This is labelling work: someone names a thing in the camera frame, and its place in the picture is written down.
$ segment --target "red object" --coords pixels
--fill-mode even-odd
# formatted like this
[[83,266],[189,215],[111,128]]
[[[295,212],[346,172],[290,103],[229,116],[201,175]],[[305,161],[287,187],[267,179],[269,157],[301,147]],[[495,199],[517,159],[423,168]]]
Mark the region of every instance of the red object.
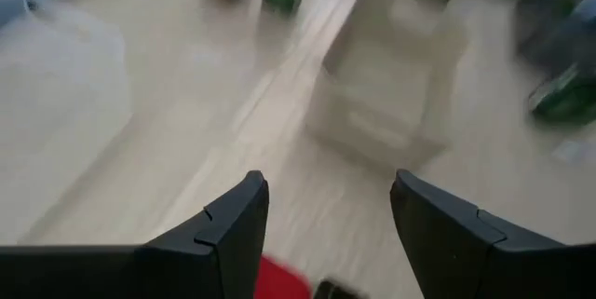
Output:
[[310,286],[302,275],[262,256],[254,298],[310,299]]

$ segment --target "wooden floor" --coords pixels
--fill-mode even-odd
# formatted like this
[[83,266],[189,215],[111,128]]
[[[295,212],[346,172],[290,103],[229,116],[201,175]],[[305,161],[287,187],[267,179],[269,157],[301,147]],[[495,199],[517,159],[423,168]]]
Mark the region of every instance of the wooden floor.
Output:
[[[313,282],[335,276],[372,298],[421,297],[391,217],[393,172],[337,151],[303,121],[354,0],[304,0],[295,18],[260,0],[70,1],[120,27],[135,115],[23,244],[144,242],[257,169],[271,188],[265,253]],[[523,122],[539,79],[509,61],[512,1],[454,3],[473,46],[455,88],[457,137],[419,173],[542,234],[593,239],[582,201],[595,197],[590,174],[552,161],[553,138]]]

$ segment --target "plastic container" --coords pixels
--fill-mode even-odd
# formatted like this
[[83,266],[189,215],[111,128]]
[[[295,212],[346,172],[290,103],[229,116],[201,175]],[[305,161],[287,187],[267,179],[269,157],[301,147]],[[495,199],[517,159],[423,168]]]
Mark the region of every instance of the plastic container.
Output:
[[393,169],[415,170],[448,144],[457,21],[416,0],[357,0],[323,61],[307,125]]
[[118,30],[60,0],[0,0],[0,243],[44,216],[128,122]]

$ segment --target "floor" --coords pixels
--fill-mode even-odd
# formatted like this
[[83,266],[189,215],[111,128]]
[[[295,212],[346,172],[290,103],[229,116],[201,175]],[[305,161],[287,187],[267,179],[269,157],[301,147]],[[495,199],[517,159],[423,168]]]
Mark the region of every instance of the floor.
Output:
[[[304,0],[294,18],[260,0],[69,1],[120,27],[135,115],[23,244],[144,242],[258,169],[271,188],[265,253],[313,282],[422,297],[392,222],[392,172],[304,127],[320,60],[354,0]],[[417,173],[541,234],[594,239],[590,169],[554,160],[562,136],[525,122],[540,79],[511,61],[513,1],[450,7],[470,32],[454,141]]]

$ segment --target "white plastic bin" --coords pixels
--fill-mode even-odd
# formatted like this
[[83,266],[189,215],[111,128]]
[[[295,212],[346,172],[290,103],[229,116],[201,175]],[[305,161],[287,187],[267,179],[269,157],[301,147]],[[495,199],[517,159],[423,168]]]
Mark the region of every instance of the white plastic bin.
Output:
[[392,168],[448,144],[462,24],[420,0],[357,0],[323,61],[307,125]]
[[128,122],[118,30],[60,0],[0,0],[0,243],[14,243]]

